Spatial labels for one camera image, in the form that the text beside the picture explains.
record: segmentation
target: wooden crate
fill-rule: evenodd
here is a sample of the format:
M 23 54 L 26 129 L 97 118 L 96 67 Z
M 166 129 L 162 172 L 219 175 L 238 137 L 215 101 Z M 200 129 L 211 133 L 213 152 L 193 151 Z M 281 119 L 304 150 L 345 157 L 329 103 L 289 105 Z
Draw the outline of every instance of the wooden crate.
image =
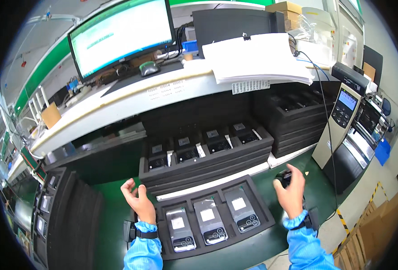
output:
M 364 244 L 359 232 L 363 220 L 376 209 L 374 202 L 370 202 L 348 238 L 334 253 L 334 265 L 342 270 L 363 270 L 367 263 Z

